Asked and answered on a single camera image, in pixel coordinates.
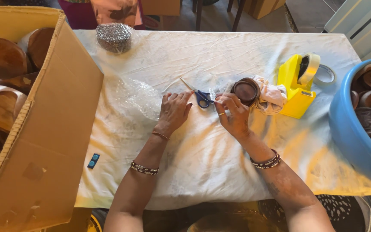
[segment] plastic chair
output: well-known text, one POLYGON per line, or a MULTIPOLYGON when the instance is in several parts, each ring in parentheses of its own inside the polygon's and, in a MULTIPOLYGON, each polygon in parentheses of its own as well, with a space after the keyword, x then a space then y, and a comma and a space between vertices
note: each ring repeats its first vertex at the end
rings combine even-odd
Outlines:
MULTIPOLYGON (((229 0, 227 12, 231 11, 231 7, 233 7, 233 1, 229 0)), ((240 4, 237 10, 236 18, 234 20, 232 32, 237 31, 238 22, 240 21, 241 14, 243 13, 244 4, 246 0, 240 0, 240 4)), ((195 31, 200 31, 200 24, 201 24, 201 12, 203 8, 203 0, 193 0, 193 13, 197 12, 197 21, 195 23, 195 31)))

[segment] white tablecloth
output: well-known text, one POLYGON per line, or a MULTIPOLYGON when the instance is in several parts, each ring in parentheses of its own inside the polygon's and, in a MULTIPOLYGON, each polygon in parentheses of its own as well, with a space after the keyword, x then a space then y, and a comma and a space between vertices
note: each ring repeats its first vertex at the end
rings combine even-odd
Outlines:
MULTIPOLYGON (((307 52, 320 55, 321 63, 336 72, 337 82, 326 88, 313 85, 317 97, 302 119, 253 110, 250 128, 315 194, 371 195, 371 180, 342 156, 328 126, 333 95, 348 70, 360 62, 344 35, 138 31, 132 49, 114 55, 97 46, 95 31, 75 33, 105 73, 76 207, 111 205, 129 163, 156 124, 135 107, 121 107, 119 102, 126 100, 117 98, 126 89, 123 82, 132 85, 130 80, 139 80, 161 94, 187 90, 178 76, 203 91, 255 74, 276 83, 279 66, 307 52), (89 169, 94 153, 100 158, 89 169)), ((214 107, 199 108, 194 96, 190 101, 194 105, 188 121, 168 143, 147 209, 270 198, 248 155, 220 125, 214 107)), ((141 97, 137 103, 141 107, 150 99, 141 97)))

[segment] hand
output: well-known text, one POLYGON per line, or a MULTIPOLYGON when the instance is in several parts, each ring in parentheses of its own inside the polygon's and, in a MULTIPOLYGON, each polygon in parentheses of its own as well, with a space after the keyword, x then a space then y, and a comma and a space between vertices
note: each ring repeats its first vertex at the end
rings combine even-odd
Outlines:
POLYGON ((229 109, 231 115, 219 115, 221 125, 237 140, 245 139, 252 134, 249 129, 249 107, 241 103, 240 99, 232 93, 217 94, 214 102, 217 113, 224 113, 229 109))
POLYGON ((160 119, 154 130, 170 137, 187 120, 188 112, 193 105, 193 103, 187 104, 187 102, 193 93, 194 91, 185 91, 180 94, 167 93, 164 95, 162 97, 160 119))

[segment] clear tape roll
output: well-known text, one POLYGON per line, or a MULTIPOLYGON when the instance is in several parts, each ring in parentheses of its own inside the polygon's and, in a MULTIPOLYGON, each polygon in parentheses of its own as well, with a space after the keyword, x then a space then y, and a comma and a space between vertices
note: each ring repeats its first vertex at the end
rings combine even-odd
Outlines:
POLYGON ((336 73, 329 66, 321 64, 315 74, 313 83, 321 87, 326 87, 336 82, 336 79, 336 73))
POLYGON ((301 85, 307 85, 307 83, 311 81, 320 65, 319 55, 313 53, 306 53, 306 55, 303 56, 303 59, 305 57, 309 59, 309 64, 307 65, 306 71, 297 80, 297 83, 301 85))

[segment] skin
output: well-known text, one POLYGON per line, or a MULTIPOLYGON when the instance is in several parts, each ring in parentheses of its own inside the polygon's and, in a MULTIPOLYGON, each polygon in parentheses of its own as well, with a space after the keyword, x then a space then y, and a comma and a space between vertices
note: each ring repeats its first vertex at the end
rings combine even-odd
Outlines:
MULTIPOLYGON (((163 96, 160 120, 154 131, 167 137, 186 120, 193 92, 163 96)), ((274 158, 275 153, 249 129, 249 108, 234 94, 219 94, 214 102, 220 123, 258 163, 274 158)), ((135 162, 147 168, 158 168, 167 140, 152 134, 135 162)), ((330 219, 312 191, 284 162, 269 169, 256 169, 264 178, 271 195, 283 207, 290 232, 334 232, 330 219)), ((142 214, 151 198, 156 176, 131 168, 118 187, 104 225, 104 232, 143 232, 142 214)))

